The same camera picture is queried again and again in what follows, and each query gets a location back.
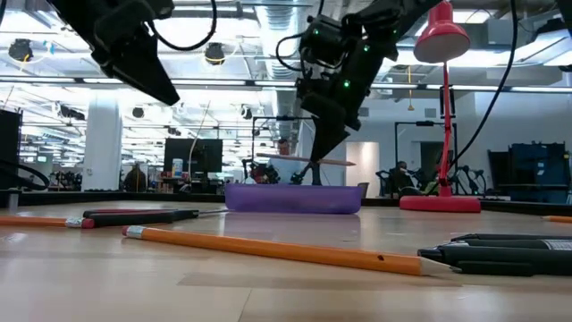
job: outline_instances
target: pencil tip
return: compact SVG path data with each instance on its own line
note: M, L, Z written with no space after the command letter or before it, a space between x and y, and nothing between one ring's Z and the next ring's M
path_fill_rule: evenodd
M438 261L430 260L429 258L421 259L421 275L437 275L449 273L451 268L447 264Z

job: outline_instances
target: monitor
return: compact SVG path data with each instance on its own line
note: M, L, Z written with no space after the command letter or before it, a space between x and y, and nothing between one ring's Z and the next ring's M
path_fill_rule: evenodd
M194 139L167 139L164 144L163 171L172 171L172 160L183 160L182 171L189 169L189 152ZM197 140L191 157L190 171L193 173L220 173L223 171L223 141Z

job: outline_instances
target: wooden table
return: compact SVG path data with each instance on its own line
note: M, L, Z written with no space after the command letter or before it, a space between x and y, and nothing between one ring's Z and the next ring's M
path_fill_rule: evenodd
M222 206L121 201L20 208L20 215ZM408 254L462 233L572 234L572 225L538 216L397 208L363 208L357 216L209 215L163 227ZM2 321L572 320L570 278L412 277L127 240L120 231L0 227Z

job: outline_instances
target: person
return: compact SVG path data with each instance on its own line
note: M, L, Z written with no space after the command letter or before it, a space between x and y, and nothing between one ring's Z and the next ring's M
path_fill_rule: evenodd
M391 190L399 192L405 187L413 187L413 181L408 175L408 164L405 161L399 161L396 166L390 170L391 174Z
M147 178L139 168L139 165L134 165L125 175L123 185L125 190L129 192L145 192L147 189Z
M278 140L278 154L281 156L290 155L290 143L288 140L284 138ZM273 166L278 173L280 177L278 183L290 184L292 175L299 174L302 171L302 166L299 161L271 158L270 161L268 161L268 165Z

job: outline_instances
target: white pillar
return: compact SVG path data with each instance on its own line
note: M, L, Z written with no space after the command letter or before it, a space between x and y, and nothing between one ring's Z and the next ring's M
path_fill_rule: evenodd
M121 163L120 107L113 92L98 91L89 101L82 190L117 190Z

